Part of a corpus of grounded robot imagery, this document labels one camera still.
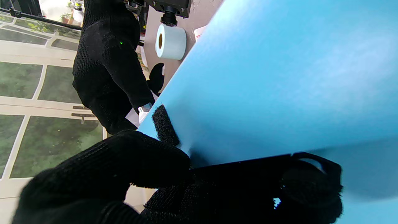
table surface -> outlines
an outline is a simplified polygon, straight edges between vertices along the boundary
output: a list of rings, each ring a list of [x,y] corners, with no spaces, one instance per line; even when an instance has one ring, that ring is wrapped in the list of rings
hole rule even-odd
[[[139,131],[163,104],[193,167],[310,151],[342,166],[339,224],[395,223],[397,8],[226,0]]]
[[[193,34],[193,31],[207,25],[222,2],[223,0],[192,0],[189,18],[183,19],[182,17],[177,17],[178,27],[183,28],[187,34],[187,48],[185,50],[185,55],[181,60],[158,58],[156,55],[156,35],[160,25],[160,18],[163,16],[163,13],[157,12],[152,7],[149,7],[144,45],[145,57],[149,69],[152,69],[154,65],[160,62],[165,64],[164,87],[167,85],[185,56],[195,44],[195,35]]]

black glove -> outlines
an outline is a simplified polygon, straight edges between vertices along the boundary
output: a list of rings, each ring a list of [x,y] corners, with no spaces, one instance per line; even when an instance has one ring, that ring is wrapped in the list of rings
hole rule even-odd
[[[177,185],[189,166],[178,148],[137,131],[119,132],[34,177],[13,223],[148,223],[123,203],[130,185]]]
[[[73,87],[110,134],[135,130],[128,112],[155,102],[135,52],[139,23],[123,2],[90,0],[85,7]],[[154,93],[163,86],[161,71],[157,65],[151,72]]]

